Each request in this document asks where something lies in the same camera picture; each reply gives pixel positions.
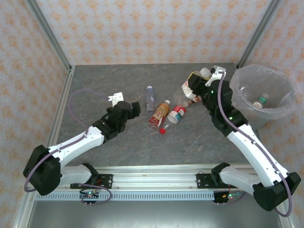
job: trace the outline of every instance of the red bottle cap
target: red bottle cap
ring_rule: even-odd
[[[165,133],[166,133],[166,130],[163,129],[163,128],[161,128],[161,129],[160,129],[160,133],[161,133],[161,134],[165,134]]]

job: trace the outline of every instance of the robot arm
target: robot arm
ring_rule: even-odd
[[[76,167],[65,167],[71,160],[89,149],[100,146],[116,137],[125,128],[127,120],[139,116],[138,102],[132,107],[125,101],[114,103],[107,114],[97,120],[85,132],[66,142],[49,148],[36,147],[23,171],[40,195],[47,195],[55,188],[72,183],[95,184],[98,172],[88,163]]]
[[[256,202],[263,209],[271,211],[288,198],[284,181],[287,182],[290,192],[293,194],[301,178],[296,172],[289,173],[262,145],[252,131],[247,119],[231,105],[232,90],[229,88],[229,82],[223,81],[220,91],[223,112],[233,125],[252,140],[249,140],[227,123],[219,110],[218,103],[219,82],[222,75],[226,75],[226,70],[219,66],[214,66],[210,72],[212,76],[209,80],[192,74],[188,79],[189,87],[195,95],[201,96],[203,105],[211,115],[214,126],[240,149],[258,175],[243,173],[227,163],[222,163],[212,169],[211,177],[215,184],[231,184],[243,189],[253,195]]]

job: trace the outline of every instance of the orange floral wall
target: orange floral wall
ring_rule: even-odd
[[[38,0],[72,65],[235,62],[271,0]]]
[[[260,130],[261,139],[273,156],[290,172],[296,171],[302,178],[293,196],[293,212],[299,224],[304,224],[303,12],[303,0],[284,0],[248,62],[285,71],[299,92],[296,113],[279,121],[271,121]]]
[[[23,196],[23,169],[45,144],[66,71],[24,0],[0,2],[0,227]]]

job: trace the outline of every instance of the plastic bag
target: plastic bag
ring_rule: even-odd
[[[295,90],[285,73],[265,66],[249,65],[236,70],[230,88],[233,91],[232,105],[249,122],[257,118],[281,119],[296,109]],[[264,107],[253,106],[263,93],[269,95]]]

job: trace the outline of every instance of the bottle in trash bin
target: bottle in trash bin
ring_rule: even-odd
[[[159,108],[156,110],[156,112],[153,114],[153,116],[149,120],[149,126],[152,128],[159,128],[159,126],[162,124],[164,119],[166,118],[168,112],[170,101],[166,100],[164,103],[161,103]]]
[[[263,108],[264,104],[267,102],[267,100],[269,99],[269,95],[268,94],[262,94],[258,100],[256,100],[253,103],[253,106],[257,107],[257,108]]]
[[[146,113],[149,116],[154,113],[154,90],[152,86],[148,86],[146,91]]]
[[[174,127],[180,119],[185,115],[186,109],[181,106],[175,106],[175,108],[167,116],[163,127],[160,129],[160,133],[165,134],[169,128]]]

